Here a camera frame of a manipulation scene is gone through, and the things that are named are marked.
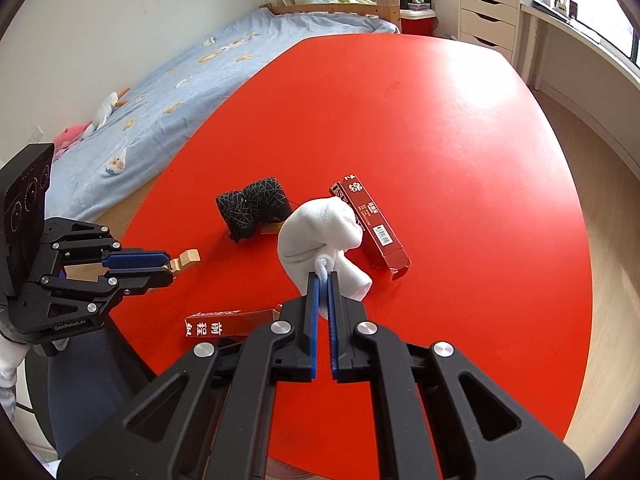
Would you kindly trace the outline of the black and gold box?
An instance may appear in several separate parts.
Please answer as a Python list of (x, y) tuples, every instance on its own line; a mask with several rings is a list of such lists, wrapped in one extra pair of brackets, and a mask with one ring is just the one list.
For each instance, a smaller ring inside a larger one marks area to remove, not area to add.
[(166, 269), (172, 274), (179, 274), (201, 261), (200, 252), (187, 249), (175, 258), (166, 252), (148, 252), (143, 249), (123, 249), (106, 255), (99, 262), (75, 263), (64, 266), (65, 275), (76, 280), (95, 281), (99, 275), (119, 271), (142, 272), (155, 269)]

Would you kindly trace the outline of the red carton with chinese text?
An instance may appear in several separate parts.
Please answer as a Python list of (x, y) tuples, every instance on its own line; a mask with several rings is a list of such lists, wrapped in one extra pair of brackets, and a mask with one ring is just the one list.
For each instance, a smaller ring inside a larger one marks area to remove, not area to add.
[(198, 340), (242, 339), (255, 328), (277, 321), (280, 313), (281, 307), (195, 313), (184, 319), (184, 336)]

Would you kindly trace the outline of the red surprise box carton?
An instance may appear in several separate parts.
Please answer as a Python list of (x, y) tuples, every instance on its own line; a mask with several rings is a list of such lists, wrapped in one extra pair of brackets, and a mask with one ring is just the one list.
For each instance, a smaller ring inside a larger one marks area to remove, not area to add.
[(378, 203), (356, 174), (346, 174), (334, 182), (330, 192), (354, 211), (363, 232), (362, 246), (372, 266), (386, 269), (392, 281), (406, 275), (411, 260)]

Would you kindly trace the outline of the white sock pair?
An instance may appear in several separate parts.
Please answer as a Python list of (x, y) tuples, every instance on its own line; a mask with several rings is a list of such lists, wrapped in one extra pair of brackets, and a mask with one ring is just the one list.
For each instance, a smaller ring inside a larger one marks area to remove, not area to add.
[(282, 224), (278, 235), (278, 257), (302, 295), (307, 293), (308, 274), (314, 272), (322, 285), (337, 273), (341, 294), (363, 300), (372, 278), (346, 258), (358, 248), (363, 230), (356, 216), (340, 198), (319, 198), (303, 203)]

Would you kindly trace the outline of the pink plush toy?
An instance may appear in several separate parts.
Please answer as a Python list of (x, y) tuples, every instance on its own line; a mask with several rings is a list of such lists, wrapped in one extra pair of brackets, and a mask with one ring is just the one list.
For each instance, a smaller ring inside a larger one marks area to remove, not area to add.
[(76, 145), (85, 130), (92, 125), (92, 122), (86, 122), (85, 124), (73, 125), (65, 128), (54, 139), (54, 155), (53, 160), (56, 162), (60, 159), (70, 148)]

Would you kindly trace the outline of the white duck plush toy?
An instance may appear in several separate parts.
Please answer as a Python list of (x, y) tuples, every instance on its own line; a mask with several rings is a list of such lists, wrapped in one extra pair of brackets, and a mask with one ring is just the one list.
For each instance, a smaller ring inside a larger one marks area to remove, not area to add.
[(130, 90), (130, 88), (125, 88), (119, 92), (111, 92), (99, 105), (96, 110), (96, 114), (93, 115), (92, 121), (85, 128), (82, 137), (87, 139), (89, 136), (92, 136), (93, 133), (96, 133), (99, 128), (102, 128), (107, 119), (113, 114), (114, 110), (117, 107), (124, 106), (127, 103), (125, 99), (126, 93)]

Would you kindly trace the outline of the bed with blue sheet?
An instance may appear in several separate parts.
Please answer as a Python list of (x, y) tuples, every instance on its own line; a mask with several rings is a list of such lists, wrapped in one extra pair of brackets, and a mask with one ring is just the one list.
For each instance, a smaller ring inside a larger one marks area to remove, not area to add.
[(374, 16), (267, 8), (218, 29), (142, 78), (124, 106), (54, 162), (47, 216), (99, 218), (163, 172), (216, 108), (299, 41), (397, 31)]

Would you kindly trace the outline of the red table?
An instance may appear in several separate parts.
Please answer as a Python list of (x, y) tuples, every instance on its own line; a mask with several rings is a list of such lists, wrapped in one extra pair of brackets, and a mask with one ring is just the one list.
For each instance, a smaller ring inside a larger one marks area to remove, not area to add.
[(409, 259), (402, 278), (355, 250), (368, 313), (414, 344), (451, 342), (558, 436), (584, 378), (591, 330), (585, 222), (537, 101), (506, 59), (410, 35), (301, 41), (210, 116), (164, 171), (129, 246), (201, 261), (113, 318), (161, 372), (196, 312), (260, 309), (296, 295), (277, 240), (235, 243), (215, 197), (263, 177), (294, 205), (358, 177)]

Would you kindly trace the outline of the red storage box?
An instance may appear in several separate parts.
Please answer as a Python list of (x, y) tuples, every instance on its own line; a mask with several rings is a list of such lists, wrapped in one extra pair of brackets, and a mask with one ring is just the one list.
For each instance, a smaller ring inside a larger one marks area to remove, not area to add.
[(405, 35), (433, 37), (438, 18), (433, 10), (401, 10), (400, 24)]

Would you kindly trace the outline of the white drawer cabinet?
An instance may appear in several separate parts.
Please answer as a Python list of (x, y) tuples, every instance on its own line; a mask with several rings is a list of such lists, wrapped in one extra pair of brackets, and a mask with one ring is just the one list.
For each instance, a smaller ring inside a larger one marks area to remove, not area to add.
[(521, 0), (459, 0), (458, 39), (500, 53), (512, 66)]

